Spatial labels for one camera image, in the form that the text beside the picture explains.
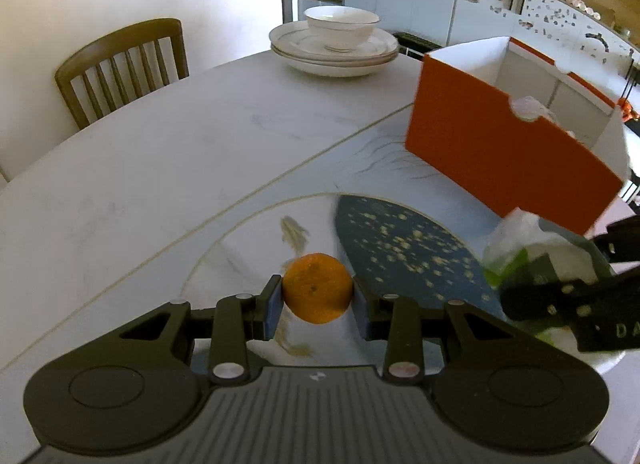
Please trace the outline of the orange tangerine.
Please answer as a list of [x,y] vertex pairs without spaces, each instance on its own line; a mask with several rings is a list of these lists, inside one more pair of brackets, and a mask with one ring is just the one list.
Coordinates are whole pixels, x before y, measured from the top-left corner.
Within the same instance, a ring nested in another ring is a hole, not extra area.
[[312,253],[296,259],[282,279],[285,305],[300,320],[329,323],[348,309],[354,284],[346,267],[336,258]]

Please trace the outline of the stacked white plates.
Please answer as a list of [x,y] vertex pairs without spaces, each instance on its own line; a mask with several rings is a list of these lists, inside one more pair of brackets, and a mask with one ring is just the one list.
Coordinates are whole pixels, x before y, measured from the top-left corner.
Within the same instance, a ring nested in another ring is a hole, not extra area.
[[271,51],[294,70],[321,77],[352,78],[380,72],[399,54],[397,39],[377,28],[353,50],[333,50],[303,21],[269,33]]

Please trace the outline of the black shoe rack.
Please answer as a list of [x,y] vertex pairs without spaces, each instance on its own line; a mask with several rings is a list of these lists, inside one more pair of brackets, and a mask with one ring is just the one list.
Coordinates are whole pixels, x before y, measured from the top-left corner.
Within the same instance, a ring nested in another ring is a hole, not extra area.
[[422,61],[430,52],[442,48],[434,42],[407,32],[395,32],[393,36],[398,41],[399,53],[418,61]]

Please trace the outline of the red white cardboard box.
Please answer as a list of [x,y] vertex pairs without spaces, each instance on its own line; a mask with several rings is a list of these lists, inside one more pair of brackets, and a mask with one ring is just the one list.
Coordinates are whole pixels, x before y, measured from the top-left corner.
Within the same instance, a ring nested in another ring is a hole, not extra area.
[[497,215],[578,234],[630,175],[620,107],[514,37],[427,54],[405,146]]

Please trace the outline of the white blue tissue pack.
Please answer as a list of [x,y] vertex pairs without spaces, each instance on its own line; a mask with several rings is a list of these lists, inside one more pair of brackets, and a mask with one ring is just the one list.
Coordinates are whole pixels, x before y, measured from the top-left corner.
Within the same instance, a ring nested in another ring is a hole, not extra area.
[[488,238],[482,266],[489,285],[524,295],[524,286],[582,280],[597,283],[614,274],[590,240],[516,208]]

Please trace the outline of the white ceramic bowl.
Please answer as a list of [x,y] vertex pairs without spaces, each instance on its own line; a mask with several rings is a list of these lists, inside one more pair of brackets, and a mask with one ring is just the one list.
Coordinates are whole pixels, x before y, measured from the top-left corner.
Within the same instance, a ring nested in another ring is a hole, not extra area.
[[372,35],[380,23],[374,12],[347,6],[318,6],[304,12],[311,34],[330,49],[354,50]]

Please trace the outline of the wooden dining chair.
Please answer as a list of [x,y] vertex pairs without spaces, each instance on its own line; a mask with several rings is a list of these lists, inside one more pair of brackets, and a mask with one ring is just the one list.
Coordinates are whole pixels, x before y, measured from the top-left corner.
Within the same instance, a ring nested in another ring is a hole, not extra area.
[[90,42],[58,67],[54,80],[77,127],[84,129],[188,76],[182,23],[159,18]]

